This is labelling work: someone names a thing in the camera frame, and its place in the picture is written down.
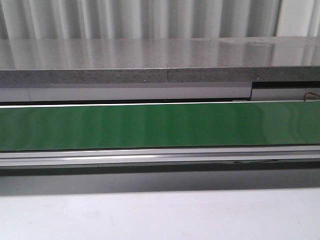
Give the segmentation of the grey stone counter slab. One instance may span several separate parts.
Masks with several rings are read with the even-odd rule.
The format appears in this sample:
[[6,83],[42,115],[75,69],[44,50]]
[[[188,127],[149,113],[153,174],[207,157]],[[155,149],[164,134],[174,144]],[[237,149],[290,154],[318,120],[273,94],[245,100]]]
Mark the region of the grey stone counter slab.
[[3,85],[316,82],[317,37],[3,39]]

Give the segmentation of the white conveyor rear panel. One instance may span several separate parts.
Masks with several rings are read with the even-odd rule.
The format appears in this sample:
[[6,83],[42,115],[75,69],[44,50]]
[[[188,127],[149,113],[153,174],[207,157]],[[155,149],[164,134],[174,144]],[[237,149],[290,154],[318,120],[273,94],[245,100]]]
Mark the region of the white conveyor rear panel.
[[14,84],[0,87],[9,102],[291,101],[319,94],[319,81]]

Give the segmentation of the white corrugated curtain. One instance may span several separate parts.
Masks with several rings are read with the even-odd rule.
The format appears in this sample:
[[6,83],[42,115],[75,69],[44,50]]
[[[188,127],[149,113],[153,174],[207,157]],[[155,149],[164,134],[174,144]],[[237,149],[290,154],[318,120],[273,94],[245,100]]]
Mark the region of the white corrugated curtain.
[[317,0],[3,0],[2,39],[317,37]]

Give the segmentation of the green conveyor belt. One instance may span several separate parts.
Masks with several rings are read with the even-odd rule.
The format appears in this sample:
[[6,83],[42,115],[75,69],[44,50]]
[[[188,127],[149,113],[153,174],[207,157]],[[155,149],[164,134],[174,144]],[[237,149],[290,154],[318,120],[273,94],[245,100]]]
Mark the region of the green conveyor belt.
[[0,149],[317,145],[318,101],[26,105],[0,109]]

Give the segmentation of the aluminium conveyor front rail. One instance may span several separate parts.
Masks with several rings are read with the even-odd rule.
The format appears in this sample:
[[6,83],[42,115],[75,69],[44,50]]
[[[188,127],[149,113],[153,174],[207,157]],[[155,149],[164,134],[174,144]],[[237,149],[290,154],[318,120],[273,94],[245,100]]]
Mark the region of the aluminium conveyor front rail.
[[218,161],[319,160],[318,145],[17,151],[0,154],[1,167]]

